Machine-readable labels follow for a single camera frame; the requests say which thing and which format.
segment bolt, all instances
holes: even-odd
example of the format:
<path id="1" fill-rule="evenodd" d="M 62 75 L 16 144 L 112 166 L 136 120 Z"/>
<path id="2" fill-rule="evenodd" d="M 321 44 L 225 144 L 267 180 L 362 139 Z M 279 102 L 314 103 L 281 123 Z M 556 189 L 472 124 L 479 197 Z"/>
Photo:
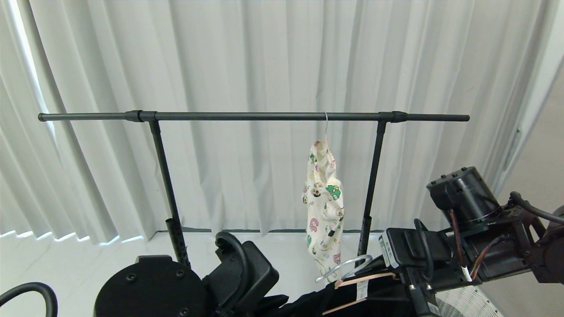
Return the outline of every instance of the bolt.
<path id="1" fill-rule="evenodd" d="M 131 273 L 131 274 L 129 274 L 127 277 L 125 277 L 125 279 L 126 279 L 129 283 L 133 283 L 133 282 L 135 282 L 135 280 L 137 279 L 137 275 Z"/>
<path id="2" fill-rule="evenodd" d="M 182 309 L 180 310 L 180 313 L 178 313 L 178 316 L 179 316 L 179 317 L 186 317 L 186 316 L 188 316 L 188 313 L 189 313 L 189 312 L 190 312 L 190 311 L 188 310 L 188 308 L 182 308 Z"/>

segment curtain fold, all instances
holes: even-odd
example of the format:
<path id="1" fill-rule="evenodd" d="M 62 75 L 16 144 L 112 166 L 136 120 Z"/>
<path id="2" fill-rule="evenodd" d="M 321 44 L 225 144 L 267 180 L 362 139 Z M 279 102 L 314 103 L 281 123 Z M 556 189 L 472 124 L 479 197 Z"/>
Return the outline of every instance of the curtain fold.
<path id="1" fill-rule="evenodd" d="M 470 114 L 467 123 L 387 125 L 373 229 L 411 227 L 414 217 L 444 227 L 425 185 L 462 166 L 476 166 L 497 186 L 505 157 L 492 154 L 494 145 L 513 137 L 500 122 L 517 120 L 512 113 L 526 107 L 512 96 L 536 62 L 535 36 L 552 27 L 541 1 L 17 4 L 52 113 Z M 9 17 L 5 3 L 3 10 Z M 3 221 L 17 232 L 76 232 L 99 242 L 166 229 L 148 126 L 55 122 L 50 137 L 36 120 L 39 101 L 14 19 L 6 21 L 2 53 L 19 60 L 17 67 L 3 60 L 0 73 L 8 96 L 2 118 L 10 120 L 2 124 Z M 20 82 L 29 87 L 18 90 Z M 306 156 L 325 124 L 162 122 L 182 225 L 304 228 Z M 372 122 L 328 124 L 347 192 L 346 230 L 360 228 L 375 135 Z"/>

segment beige wall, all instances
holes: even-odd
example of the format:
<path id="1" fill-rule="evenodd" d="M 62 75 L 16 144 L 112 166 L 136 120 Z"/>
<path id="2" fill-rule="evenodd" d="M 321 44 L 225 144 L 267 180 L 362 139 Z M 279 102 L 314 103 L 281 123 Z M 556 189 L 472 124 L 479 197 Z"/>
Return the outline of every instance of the beige wall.
<path id="1" fill-rule="evenodd" d="M 564 71 L 561 69 L 532 134 L 499 196 L 518 191 L 553 212 L 564 205 Z M 564 285 L 539 284 L 532 273 L 482 286 L 505 316 L 564 316 Z"/>

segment clothing rack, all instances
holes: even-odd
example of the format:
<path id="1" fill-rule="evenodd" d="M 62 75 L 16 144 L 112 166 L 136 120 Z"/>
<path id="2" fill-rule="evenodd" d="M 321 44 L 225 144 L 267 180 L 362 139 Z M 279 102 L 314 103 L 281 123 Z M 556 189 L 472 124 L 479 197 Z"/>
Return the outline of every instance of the clothing rack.
<path id="1" fill-rule="evenodd" d="M 405 121 L 469 121 L 467 115 L 421 115 L 405 113 L 401 111 L 375 112 L 375 113 L 340 113 L 340 112 L 157 112 L 133 110 L 120 113 L 40 113 L 40 121 L 75 121 L 75 120 L 127 120 L 132 122 L 148 122 L 153 135 L 155 149 L 157 151 L 158 164 L 161 169 L 162 180 L 165 185 L 166 197 L 168 199 L 171 218 L 166 220 L 170 240 L 173 244 L 177 261 L 190 267 L 186 243 L 182 234 L 180 216 L 176 199 L 174 198 L 173 185 L 170 180 L 169 167 L 166 163 L 165 149 L 161 138 L 159 121 L 378 121 L 376 130 L 376 144 L 372 156 L 372 167 L 368 181 L 368 192 L 360 239 L 358 255 L 366 254 L 368 250 L 368 236 L 372 217 L 370 209 L 374 197 L 378 163 L 384 141 L 386 124 Z"/>

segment horizontal rod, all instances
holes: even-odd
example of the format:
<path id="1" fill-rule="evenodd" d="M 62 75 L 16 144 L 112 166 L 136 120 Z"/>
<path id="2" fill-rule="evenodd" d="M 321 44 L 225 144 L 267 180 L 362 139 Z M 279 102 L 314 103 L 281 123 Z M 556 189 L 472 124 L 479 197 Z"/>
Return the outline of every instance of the horizontal rod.
<path id="1" fill-rule="evenodd" d="M 467 115 L 420 115 L 405 112 L 156 112 L 40 113 L 40 121 L 128 120 L 144 121 L 469 121 Z"/>

